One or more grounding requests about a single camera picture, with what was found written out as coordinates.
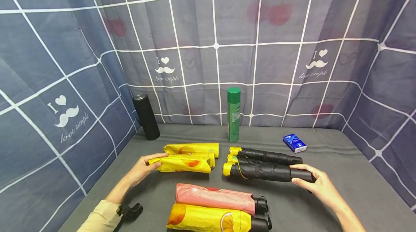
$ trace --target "water bottle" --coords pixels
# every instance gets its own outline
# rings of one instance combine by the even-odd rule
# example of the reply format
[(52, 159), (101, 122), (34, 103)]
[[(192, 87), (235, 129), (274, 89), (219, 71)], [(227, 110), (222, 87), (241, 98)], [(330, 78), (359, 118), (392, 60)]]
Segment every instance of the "water bottle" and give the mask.
[(160, 136), (159, 127), (156, 123), (155, 115), (146, 94), (133, 96), (133, 104), (139, 116), (140, 124), (148, 140), (155, 140)]

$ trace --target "table surface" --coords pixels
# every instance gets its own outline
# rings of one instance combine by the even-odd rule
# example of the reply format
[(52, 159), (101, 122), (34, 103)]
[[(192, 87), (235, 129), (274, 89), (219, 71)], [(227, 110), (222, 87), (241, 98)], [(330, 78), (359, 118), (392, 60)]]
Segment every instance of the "table surface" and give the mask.
[(227, 141), (226, 126), (196, 126), (160, 124), (161, 136), (146, 140), (140, 129), (115, 159), (69, 219), (61, 232), (74, 232), (88, 217), (101, 199), (126, 174), (140, 156), (163, 152), (166, 144), (219, 142), (220, 157), (211, 174), (197, 172), (151, 173), (142, 183), (129, 191), (126, 203), (137, 202), (144, 211), (132, 223), (124, 223), (119, 231), (166, 231), (165, 225), (175, 202), (176, 183), (233, 189), (265, 196), (268, 200), (271, 231), (336, 232), (342, 231), (334, 216), (315, 196), (292, 183), (265, 180), (240, 180), (222, 175), (231, 145), (268, 150), (293, 155), (282, 141), (283, 136), (295, 133), (307, 145), (296, 154), (304, 163), (325, 171), (340, 194), (355, 211), (368, 232), (415, 231), (416, 216), (359, 152), (343, 133), (331, 129), (311, 128), (240, 128), (240, 141)]

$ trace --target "blue tissue pack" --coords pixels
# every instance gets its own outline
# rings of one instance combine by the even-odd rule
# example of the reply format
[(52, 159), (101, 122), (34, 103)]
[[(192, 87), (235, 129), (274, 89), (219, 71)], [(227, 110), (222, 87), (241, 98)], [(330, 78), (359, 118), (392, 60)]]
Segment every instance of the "blue tissue pack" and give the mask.
[(292, 150), (293, 153), (298, 153), (306, 150), (307, 146), (296, 134), (291, 134), (283, 137), (283, 141)]

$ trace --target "green cap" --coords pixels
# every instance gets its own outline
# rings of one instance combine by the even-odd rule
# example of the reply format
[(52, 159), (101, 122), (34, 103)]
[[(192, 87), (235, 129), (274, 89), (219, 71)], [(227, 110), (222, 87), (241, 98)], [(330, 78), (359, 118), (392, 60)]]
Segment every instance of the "green cap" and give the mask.
[(227, 89), (227, 102), (231, 104), (240, 103), (240, 88), (231, 87)]

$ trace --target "hand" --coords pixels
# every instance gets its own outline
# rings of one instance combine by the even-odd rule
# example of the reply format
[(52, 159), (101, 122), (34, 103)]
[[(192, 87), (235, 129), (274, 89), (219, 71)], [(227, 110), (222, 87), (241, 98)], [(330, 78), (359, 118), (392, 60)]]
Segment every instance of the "hand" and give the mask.
[(299, 178), (293, 178), (292, 182), (315, 194), (321, 202), (330, 207), (332, 210), (346, 204), (325, 172), (307, 164), (296, 164), (290, 167), (293, 169), (308, 170), (312, 173), (312, 175), (316, 178), (315, 183), (309, 183)]
[(161, 163), (154, 163), (149, 165), (149, 160), (159, 157), (167, 157), (167, 153), (155, 153), (148, 156), (142, 156), (137, 161), (137, 163), (132, 167), (132, 169), (126, 174), (125, 178), (128, 180), (130, 186), (134, 187), (138, 185), (149, 173), (158, 167)]

